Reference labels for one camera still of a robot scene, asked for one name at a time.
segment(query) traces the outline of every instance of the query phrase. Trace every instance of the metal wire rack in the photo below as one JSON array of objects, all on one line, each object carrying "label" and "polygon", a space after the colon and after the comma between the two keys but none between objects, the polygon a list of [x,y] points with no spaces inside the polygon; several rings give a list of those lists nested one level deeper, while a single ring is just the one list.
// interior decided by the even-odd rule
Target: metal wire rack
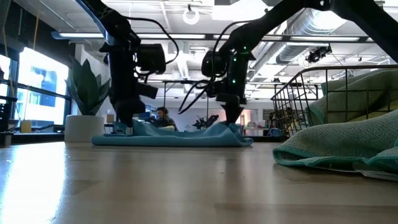
[{"label": "metal wire rack", "polygon": [[[398,90],[387,89],[361,89],[349,90],[348,78],[352,76],[352,72],[356,73],[366,72],[367,70],[375,69],[398,69],[398,65],[360,65],[360,66],[335,66],[335,67],[312,67],[304,69],[296,74],[289,82],[287,82],[279,91],[275,91],[275,95],[271,98],[274,103],[274,119],[273,126],[281,131],[281,140],[285,141],[293,136],[300,130],[308,128],[313,124],[312,114],[308,112],[310,103],[319,100],[322,97],[326,98],[326,110],[324,123],[328,123],[330,114],[344,113],[345,122],[348,122],[349,113],[362,113],[369,118],[370,112],[385,112],[391,111],[391,98],[392,94],[398,94]],[[316,73],[318,77],[324,75],[326,82],[323,89],[320,88],[321,83],[309,83],[309,73]],[[344,90],[329,90],[329,83],[331,80],[344,79]],[[387,110],[374,110],[369,108],[369,92],[382,91],[388,97]],[[330,110],[328,94],[342,92],[345,93],[345,106],[341,110]],[[366,109],[364,111],[349,110],[348,96],[350,92],[363,92],[366,94]]]}]

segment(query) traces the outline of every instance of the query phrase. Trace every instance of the ceiling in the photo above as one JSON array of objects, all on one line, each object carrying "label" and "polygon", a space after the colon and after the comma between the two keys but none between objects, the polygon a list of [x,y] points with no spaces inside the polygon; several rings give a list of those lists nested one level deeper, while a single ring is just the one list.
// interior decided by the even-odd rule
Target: ceiling
[{"label": "ceiling", "polygon": [[[59,32],[99,32],[97,26],[91,17],[75,2],[75,0],[40,0],[40,1],[26,1],[14,0],[23,8],[27,9],[32,14],[37,14],[40,11],[40,18],[48,25],[52,26]],[[233,20],[255,19],[264,14],[264,9],[271,9],[261,0],[237,0],[230,6],[220,6],[222,0],[201,0],[201,1],[184,1],[184,0],[169,0],[169,1],[154,1],[154,0],[102,0],[109,7],[117,10],[125,16],[145,17],[158,21],[161,23],[169,33],[173,34],[218,34]],[[390,4],[394,0],[386,0],[386,4]],[[184,13],[187,9],[187,4],[191,4],[193,12],[188,12],[184,21]],[[398,8],[393,5],[387,5],[386,11],[398,19]],[[198,20],[194,25],[190,25],[194,19],[195,11],[198,13]],[[294,29],[295,23],[286,23],[286,30]],[[131,27],[136,33],[160,33],[162,32],[155,24],[148,22],[132,21]],[[286,32],[285,29],[274,30],[282,34]],[[340,26],[335,27],[326,35],[342,35],[342,36],[360,36],[366,35],[355,23],[344,21]],[[82,40],[79,43],[85,45],[87,52],[92,54],[99,60],[104,57],[98,52],[98,49],[103,45],[104,40],[91,39]],[[168,40],[144,40],[144,43],[161,43],[166,53],[166,60],[174,57],[174,53],[168,51]],[[201,61],[205,54],[203,50],[191,50],[193,47],[201,47],[203,49],[213,48],[215,42],[212,40],[180,40],[179,45],[185,48],[180,54],[178,63],[174,62],[167,66],[164,75],[153,75],[149,80],[170,80],[170,79],[191,79],[198,80],[205,78],[200,73]],[[257,46],[254,50],[254,55],[257,59],[265,57],[266,54],[275,47],[272,43],[263,43]],[[311,67],[323,66],[339,66],[339,65],[365,65],[365,64],[379,64],[379,63],[395,63],[389,60],[388,55],[381,50],[376,44],[331,44],[333,55],[330,54],[318,63],[309,65],[305,61],[305,56],[308,51],[314,47],[307,47],[307,49],[300,52],[294,59],[283,65],[268,65],[264,63],[262,66],[255,66],[255,76],[249,77],[250,82],[271,82],[275,77],[279,78],[281,82],[289,81],[299,71]],[[330,78],[336,76],[336,72],[330,72]],[[325,72],[311,72],[305,75],[305,82],[320,83],[326,79]],[[264,88],[264,85],[248,85],[247,96],[250,98],[270,98],[274,92],[273,89]],[[183,85],[175,85],[173,88],[183,89]]]}]

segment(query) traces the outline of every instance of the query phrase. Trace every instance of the wooden table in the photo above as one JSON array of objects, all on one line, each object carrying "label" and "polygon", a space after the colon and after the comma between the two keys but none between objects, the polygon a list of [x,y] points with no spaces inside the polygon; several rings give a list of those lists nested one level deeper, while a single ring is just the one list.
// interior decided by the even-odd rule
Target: wooden table
[{"label": "wooden table", "polygon": [[398,184],[247,148],[0,149],[0,223],[396,223]]}]

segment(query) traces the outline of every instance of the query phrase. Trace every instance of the ductwork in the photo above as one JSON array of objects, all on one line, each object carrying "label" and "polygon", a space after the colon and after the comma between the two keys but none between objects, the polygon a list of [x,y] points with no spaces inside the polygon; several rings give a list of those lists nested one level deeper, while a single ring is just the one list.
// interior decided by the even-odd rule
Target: ductwork
[{"label": "ductwork", "polygon": [[[332,12],[320,12],[314,9],[306,9],[298,16],[294,23],[285,30],[285,35],[329,35],[341,25],[344,20]],[[306,51],[310,46],[287,45],[286,43],[274,43],[267,53],[255,66],[259,71],[265,63],[278,63],[287,65],[293,62],[297,56]]]}]

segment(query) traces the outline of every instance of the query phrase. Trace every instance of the green towel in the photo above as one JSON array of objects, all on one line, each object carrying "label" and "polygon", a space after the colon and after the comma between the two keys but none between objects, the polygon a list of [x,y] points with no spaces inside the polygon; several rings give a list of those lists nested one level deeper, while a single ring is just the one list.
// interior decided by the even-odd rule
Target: green towel
[{"label": "green towel", "polygon": [[352,123],[312,126],[273,150],[277,163],[352,170],[360,163],[398,174],[398,110]]},{"label": "green towel", "polygon": [[[328,90],[346,90],[345,80],[328,82]],[[392,101],[398,100],[398,70],[376,70],[357,77],[348,78],[348,90],[370,90],[369,105],[366,104],[366,91],[348,92],[348,110],[362,111],[348,113],[347,121],[366,114],[366,107],[376,110]],[[310,106],[308,115],[310,124],[318,125],[326,123],[326,97],[323,97]],[[328,94],[328,111],[345,111],[346,93],[337,92]],[[327,123],[342,123],[346,120],[345,113],[328,113]]]}]

